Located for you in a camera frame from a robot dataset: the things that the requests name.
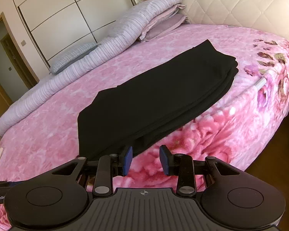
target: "folded black garment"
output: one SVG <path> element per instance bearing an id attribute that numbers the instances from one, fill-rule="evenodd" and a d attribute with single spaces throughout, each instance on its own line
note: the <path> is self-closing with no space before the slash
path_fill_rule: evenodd
<path id="1" fill-rule="evenodd" d="M 78 116 L 79 154 L 98 160 L 125 145 L 136 156 L 216 103 L 237 74 L 235 57 L 209 40 L 100 91 Z"/>

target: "checkered pillow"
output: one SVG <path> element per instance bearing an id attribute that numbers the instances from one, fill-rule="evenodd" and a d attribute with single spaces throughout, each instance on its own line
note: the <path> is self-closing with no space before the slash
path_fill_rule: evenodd
<path id="1" fill-rule="evenodd" d="M 50 67 L 50 73 L 58 74 L 66 69 L 68 66 L 73 64 L 74 62 L 84 58 L 91 51 L 93 51 L 98 46 L 97 43 L 85 43 L 74 45 L 70 48 L 67 48 L 62 53 L 58 54 L 53 64 Z"/>

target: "white leather headboard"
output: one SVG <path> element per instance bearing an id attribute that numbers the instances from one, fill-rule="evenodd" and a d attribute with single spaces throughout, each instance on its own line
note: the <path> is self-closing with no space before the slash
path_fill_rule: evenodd
<path id="1" fill-rule="evenodd" d="M 190 23 L 254 28 L 289 40 L 289 0 L 183 0 Z"/>

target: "wooden floor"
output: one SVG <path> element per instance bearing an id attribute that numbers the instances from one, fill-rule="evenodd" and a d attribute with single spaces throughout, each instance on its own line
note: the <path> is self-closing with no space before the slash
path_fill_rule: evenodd
<path id="1" fill-rule="evenodd" d="M 286 211 L 278 228 L 289 231 L 289 114 L 246 172 L 275 186 L 284 194 Z"/>

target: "pink bedspread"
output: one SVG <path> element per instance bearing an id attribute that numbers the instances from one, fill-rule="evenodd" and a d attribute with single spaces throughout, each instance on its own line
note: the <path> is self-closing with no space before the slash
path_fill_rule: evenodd
<path id="1" fill-rule="evenodd" d="M 191 24 L 154 41 L 132 45 L 11 127 L 0 142 L 5 148 L 0 180 L 27 180 L 75 158 L 78 113 L 98 91 L 117 86 L 206 39 L 218 51 L 236 57 L 239 73 L 231 89 L 202 115 L 135 157 L 129 175 L 114 178 L 114 187 L 175 187 L 177 178 L 164 176 L 161 169 L 162 144 L 172 153 L 189 154 L 197 160 L 215 156 L 245 170 L 288 113 L 289 41 L 249 28 Z M 258 91 L 254 84 L 261 77 L 267 83 Z M 201 178 L 197 186 L 203 188 Z M 4 209 L 0 210 L 0 227 L 7 229 Z"/>

